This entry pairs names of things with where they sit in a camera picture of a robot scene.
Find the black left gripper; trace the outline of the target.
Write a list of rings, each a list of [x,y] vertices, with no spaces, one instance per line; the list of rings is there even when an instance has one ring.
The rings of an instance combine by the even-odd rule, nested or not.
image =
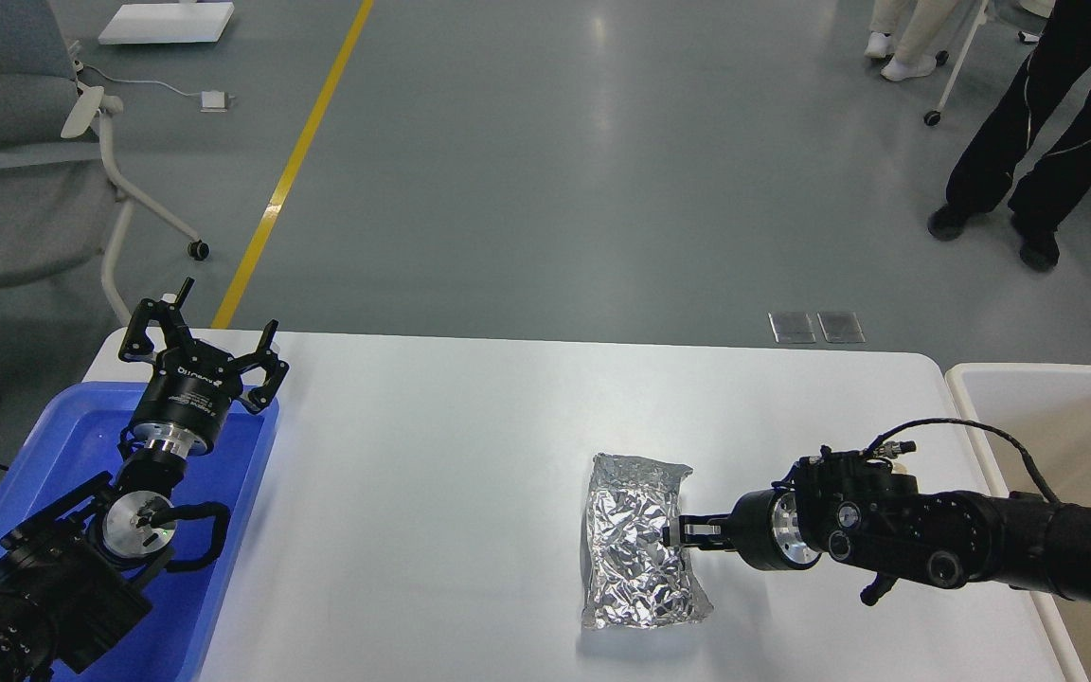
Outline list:
[[[273,347],[276,319],[261,330],[256,348],[239,357],[212,346],[193,346],[195,338],[182,308],[194,283],[194,278],[185,278],[173,301],[143,298],[125,325],[118,358],[125,363],[156,363],[130,418],[130,435],[156,440],[161,433],[178,430],[185,433],[185,455],[204,455],[215,448],[231,402],[252,415],[267,410],[284,384],[289,363],[281,361]],[[163,333],[163,352],[156,352],[149,338],[152,324]],[[247,388],[243,376],[254,370],[261,370],[263,379]]]

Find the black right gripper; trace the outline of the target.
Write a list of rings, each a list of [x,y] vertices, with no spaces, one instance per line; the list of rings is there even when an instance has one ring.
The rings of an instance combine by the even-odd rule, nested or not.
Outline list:
[[[806,543],[799,527],[796,496],[786,489],[750,492],[740,496],[727,516],[679,515],[684,529],[721,529],[718,534],[666,534],[666,547],[696,551],[726,551],[726,540],[752,569],[787,571],[814,569],[822,552]]]

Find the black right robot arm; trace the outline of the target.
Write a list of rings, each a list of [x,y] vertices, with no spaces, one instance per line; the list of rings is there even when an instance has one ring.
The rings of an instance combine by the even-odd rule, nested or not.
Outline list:
[[[865,448],[822,446],[727,513],[676,515],[661,543],[735,553],[762,571],[830,557],[874,574],[860,595],[870,607],[900,581],[939,590],[995,582],[1091,603],[1091,508],[1057,496],[1026,445],[1014,448],[1035,491],[1006,496],[919,492],[897,463],[915,448],[896,427]]]

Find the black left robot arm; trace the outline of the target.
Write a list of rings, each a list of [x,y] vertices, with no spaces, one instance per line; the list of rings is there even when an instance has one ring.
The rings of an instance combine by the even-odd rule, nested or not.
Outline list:
[[[233,355],[193,335],[182,315],[193,280],[172,301],[144,298],[118,347],[152,368],[118,436],[121,469],[91,476],[10,529],[0,545],[0,681],[82,673],[148,617],[146,586],[161,573],[208,569],[228,545],[220,501],[173,504],[188,460],[207,455],[230,407],[257,415],[276,402],[289,364],[278,323]]]

